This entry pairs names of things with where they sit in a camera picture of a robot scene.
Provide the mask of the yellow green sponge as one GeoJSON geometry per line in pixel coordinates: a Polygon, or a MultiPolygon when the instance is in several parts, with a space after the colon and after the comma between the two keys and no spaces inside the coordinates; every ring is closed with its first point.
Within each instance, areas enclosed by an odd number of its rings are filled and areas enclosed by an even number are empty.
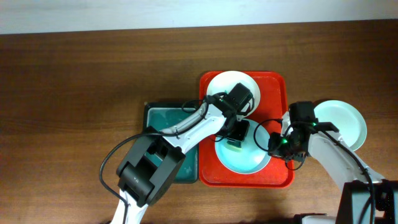
{"type": "Polygon", "coordinates": [[[227,141],[226,148],[230,151],[241,152],[242,146],[240,141],[227,141]]]}

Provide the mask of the light blue plate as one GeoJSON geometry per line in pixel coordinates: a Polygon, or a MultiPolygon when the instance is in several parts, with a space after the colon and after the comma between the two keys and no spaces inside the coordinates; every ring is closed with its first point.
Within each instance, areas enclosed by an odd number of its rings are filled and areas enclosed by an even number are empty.
{"type": "Polygon", "coordinates": [[[237,174],[253,174],[259,172],[271,160],[271,156],[266,151],[260,149],[254,140],[256,140],[262,147],[267,147],[270,135],[267,130],[260,126],[256,133],[255,127],[257,122],[245,119],[250,122],[249,131],[241,142],[242,151],[234,152],[226,148],[227,139],[215,143],[215,152],[218,160],[230,171],[237,174]]]}

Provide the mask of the white plate with green stain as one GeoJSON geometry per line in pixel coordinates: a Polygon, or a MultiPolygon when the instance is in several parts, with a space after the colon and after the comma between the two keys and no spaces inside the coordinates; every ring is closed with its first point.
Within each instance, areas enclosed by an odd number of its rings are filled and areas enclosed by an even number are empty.
{"type": "Polygon", "coordinates": [[[229,93],[237,83],[241,83],[248,88],[253,94],[254,98],[254,102],[251,103],[252,110],[247,115],[243,116],[243,118],[245,118],[251,115],[257,109],[261,100],[259,86],[256,81],[248,74],[238,71],[221,72],[211,79],[206,89],[206,94],[214,95],[215,93],[219,92],[229,93]]]}

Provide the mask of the pale green plate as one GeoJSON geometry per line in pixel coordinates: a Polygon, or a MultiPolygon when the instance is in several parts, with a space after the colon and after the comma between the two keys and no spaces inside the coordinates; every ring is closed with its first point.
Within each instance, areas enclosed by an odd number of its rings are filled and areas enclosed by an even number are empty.
{"type": "Polygon", "coordinates": [[[327,100],[315,107],[320,122],[331,122],[339,130],[352,151],[365,142],[368,129],[362,114],[352,105],[339,100],[327,100]]]}

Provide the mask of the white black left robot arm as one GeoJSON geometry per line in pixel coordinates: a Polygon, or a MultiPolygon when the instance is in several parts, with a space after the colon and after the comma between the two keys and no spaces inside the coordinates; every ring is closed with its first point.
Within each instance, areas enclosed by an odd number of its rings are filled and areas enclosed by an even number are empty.
{"type": "Polygon", "coordinates": [[[183,121],[163,130],[147,128],[126,139],[134,144],[116,169],[119,203],[111,223],[140,223],[166,193],[186,154],[208,136],[229,136],[254,106],[252,94],[216,93],[183,121]]]}

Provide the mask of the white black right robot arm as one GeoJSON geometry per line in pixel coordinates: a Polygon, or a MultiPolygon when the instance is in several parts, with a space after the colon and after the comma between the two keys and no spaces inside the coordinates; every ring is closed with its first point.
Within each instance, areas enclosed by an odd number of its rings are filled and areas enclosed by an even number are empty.
{"type": "Polygon", "coordinates": [[[294,223],[397,223],[397,181],[370,168],[344,142],[338,128],[314,116],[279,120],[282,129],[271,133],[268,155],[285,163],[317,160],[341,190],[338,213],[303,213],[294,223]]]}

